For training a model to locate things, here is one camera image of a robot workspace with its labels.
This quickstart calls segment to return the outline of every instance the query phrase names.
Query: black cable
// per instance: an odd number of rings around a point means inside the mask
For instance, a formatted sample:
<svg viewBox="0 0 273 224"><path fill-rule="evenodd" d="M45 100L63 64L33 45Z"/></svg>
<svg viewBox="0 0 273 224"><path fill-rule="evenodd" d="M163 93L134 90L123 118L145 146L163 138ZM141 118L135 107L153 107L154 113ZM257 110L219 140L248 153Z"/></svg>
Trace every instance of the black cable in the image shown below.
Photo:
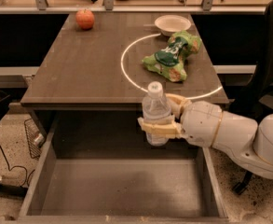
<svg viewBox="0 0 273 224"><path fill-rule="evenodd" d="M4 150L3 150L3 148L1 147L1 145L0 145L0 150L1 150L1 152L2 152L2 154L3 154L3 156L4 156L4 158L5 158L5 161L6 161L6 163L7 163L7 169L8 169L9 171L12 171L14 168L22 168L22 169L25 170L25 180L24 180L24 182L20 185L20 187L23 188L23 185L27 182L27 173L28 173L27 169L26 169L25 167L19 166L19 165L13 166L13 167L11 168L10 165L9 165L9 162L8 162L8 160L7 160L6 154L5 154Z"/></svg>
<svg viewBox="0 0 273 224"><path fill-rule="evenodd" d="M29 180L30 180L30 178L31 178L31 175L34 173L34 169L31 171L31 173L28 175L28 177L27 177L27 186L29 187L30 186L30 183L31 182L29 182Z"/></svg>

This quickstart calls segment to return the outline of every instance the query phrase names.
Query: red apple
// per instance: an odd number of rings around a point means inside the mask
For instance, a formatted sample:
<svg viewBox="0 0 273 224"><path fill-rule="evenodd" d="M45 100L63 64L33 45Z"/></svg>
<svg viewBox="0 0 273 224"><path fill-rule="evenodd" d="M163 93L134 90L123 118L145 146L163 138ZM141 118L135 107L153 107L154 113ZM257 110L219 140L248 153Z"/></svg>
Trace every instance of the red apple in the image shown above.
<svg viewBox="0 0 273 224"><path fill-rule="evenodd" d="M83 9L76 12L76 22L83 30L93 27L95 17L90 10Z"/></svg>

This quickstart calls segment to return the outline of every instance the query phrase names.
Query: floor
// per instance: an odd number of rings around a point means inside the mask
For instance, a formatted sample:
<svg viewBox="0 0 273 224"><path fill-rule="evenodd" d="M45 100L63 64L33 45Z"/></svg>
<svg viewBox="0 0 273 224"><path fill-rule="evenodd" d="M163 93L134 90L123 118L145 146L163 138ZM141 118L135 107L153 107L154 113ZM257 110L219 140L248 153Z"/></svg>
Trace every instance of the floor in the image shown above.
<svg viewBox="0 0 273 224"><path fill-rule="evenodd" d="M10 168L18 165L23 168L8 170L7 163L0 151L0 174L3 183L19 186L26 179L28 187L37 159L33 159L28 146L24 122L30 116L19 104L12 104L10 111L0 122L0 144L5 151ZM224 199L225 210L230 222L273 224L273 180L254 176L248 188L240 195L231 189L240 181L245 171L239 168L226 154L211 150L215 172ZM0 223L3 220L17 219L23 198L0 194Z"/></svg>

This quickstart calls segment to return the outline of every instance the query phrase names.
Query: paper plate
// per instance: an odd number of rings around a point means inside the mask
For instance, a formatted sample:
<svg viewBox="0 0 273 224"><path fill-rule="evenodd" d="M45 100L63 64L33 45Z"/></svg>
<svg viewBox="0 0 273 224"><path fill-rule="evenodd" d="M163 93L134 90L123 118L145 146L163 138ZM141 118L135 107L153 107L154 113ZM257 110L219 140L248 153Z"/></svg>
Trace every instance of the paper plate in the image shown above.
<svg viewBox="0 0 273 224"><path fill-rule="evenodd" d="M191 22L182 16L165 15L155 20L155 26L163 35L171 36L176 32L189 29Z"/></svg>

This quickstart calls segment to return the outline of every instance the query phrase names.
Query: plastic bag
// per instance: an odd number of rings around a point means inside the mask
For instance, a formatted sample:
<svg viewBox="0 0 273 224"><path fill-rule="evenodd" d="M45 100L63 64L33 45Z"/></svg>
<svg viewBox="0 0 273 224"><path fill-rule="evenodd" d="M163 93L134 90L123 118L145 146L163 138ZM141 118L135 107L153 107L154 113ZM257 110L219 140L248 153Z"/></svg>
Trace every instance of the plastic bag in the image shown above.
<svg viewBox="0 0 273 224"><path fill-rule="evenodd" d="M174 33L168 40L168 46L143 58L144 66L157 72L171 82L186 80L184 61L191 54L196 54L201 45L200 37L187 31Z"/></svg>

